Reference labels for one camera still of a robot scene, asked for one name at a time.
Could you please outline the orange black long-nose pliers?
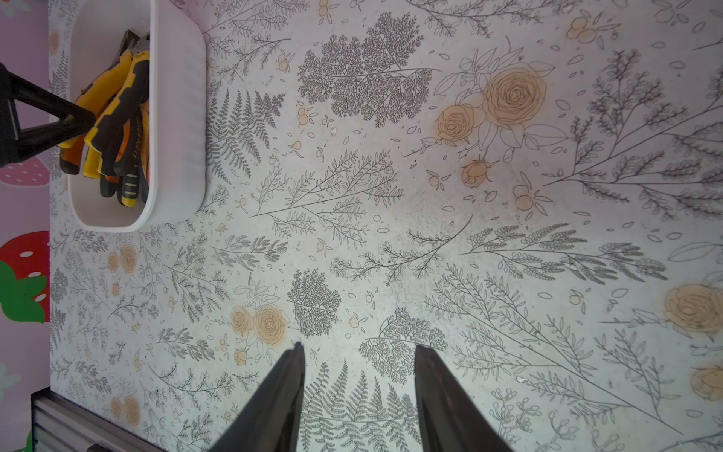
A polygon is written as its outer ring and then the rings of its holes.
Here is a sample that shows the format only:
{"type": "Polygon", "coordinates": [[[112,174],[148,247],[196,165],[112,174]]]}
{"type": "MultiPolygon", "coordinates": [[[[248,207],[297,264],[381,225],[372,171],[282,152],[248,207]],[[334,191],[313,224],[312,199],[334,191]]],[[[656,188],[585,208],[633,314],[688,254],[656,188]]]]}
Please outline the orange black long-nose pliers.
{"type": "Polygon", "coordinates": [[[150,160],[149,103],[140,105],[122,126],[111,144],[111,154],[103,157],[100,194],[115,196],[125,207],[146,203],[149,194],[150,160]]]}

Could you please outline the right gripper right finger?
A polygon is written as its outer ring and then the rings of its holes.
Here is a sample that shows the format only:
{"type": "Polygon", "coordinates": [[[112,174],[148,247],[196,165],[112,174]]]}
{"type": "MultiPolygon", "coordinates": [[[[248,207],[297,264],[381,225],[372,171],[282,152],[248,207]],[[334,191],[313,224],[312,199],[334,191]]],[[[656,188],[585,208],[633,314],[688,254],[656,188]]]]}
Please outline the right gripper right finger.
{"type": "Polygon", "coordinates": [[[436,350],[418,345],[415,349],[414,371],[423,450],[511,451],[476,408],[436,350]]]}

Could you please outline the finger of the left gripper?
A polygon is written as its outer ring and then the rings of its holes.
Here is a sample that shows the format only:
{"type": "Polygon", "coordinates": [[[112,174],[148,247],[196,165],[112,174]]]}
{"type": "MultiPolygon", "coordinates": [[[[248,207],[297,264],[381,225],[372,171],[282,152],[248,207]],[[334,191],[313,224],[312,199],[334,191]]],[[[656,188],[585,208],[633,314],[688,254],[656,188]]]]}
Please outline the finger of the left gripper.
{"type": "Polygon", "coordinates": [[[95,114],[1,67],[1,166],[58,148],[62,168],[81,166],[95,114]]]}

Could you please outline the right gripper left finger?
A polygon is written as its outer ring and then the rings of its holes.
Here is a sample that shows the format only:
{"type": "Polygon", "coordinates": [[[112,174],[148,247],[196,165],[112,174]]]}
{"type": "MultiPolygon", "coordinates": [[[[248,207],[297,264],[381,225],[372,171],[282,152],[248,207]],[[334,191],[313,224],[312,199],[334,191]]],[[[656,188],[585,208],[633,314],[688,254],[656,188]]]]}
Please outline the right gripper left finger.
{"type": "Polygon", "coordinates": [[[297,449],[305,381],[305,354],[286,350],[213,451],[290,452],[297,449]]]}

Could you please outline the white plastic storage box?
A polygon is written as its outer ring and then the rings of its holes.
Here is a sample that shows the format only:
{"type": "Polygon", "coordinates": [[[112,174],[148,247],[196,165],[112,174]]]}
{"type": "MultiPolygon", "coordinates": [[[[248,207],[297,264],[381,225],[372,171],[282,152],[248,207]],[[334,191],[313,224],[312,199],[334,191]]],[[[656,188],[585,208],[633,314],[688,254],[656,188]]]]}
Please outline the white plastic storage box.
{"type": "Polygon", "coordinates": [[[206,188],[206,48],[203,34],[169,1],[87,1],[70,41],[69,89],[77,96],[109,66],[124,31],[150,36],[150,193],[133,208],[102,197],[84,176],[69,179],[81,227],[133,233],[192,218],[206,188]]]}

